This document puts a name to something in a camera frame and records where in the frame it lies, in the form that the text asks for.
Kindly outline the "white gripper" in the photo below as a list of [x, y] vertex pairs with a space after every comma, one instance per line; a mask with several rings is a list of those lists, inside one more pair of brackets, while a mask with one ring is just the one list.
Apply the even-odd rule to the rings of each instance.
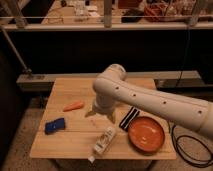
[[107, 115], [109, 121], [115, 124], [116, 116], [115, 113], [113, 113], [115, 111], [115, 106], [116, 101], [113, 99], [96, 97], [92, 104], [92, 110], [88, 111], [85, 114], [85, 118], [96, 115], [96, 113], [99, 113], [102, 115]]

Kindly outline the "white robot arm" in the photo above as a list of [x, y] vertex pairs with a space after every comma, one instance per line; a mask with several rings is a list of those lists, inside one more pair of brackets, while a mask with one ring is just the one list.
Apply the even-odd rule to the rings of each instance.
[[122, 65], [111, 64], [95, 78], [94, 112], [111, 115], [122, 102], [213, 140], [213, 102], [139, 87], [126, 76]]

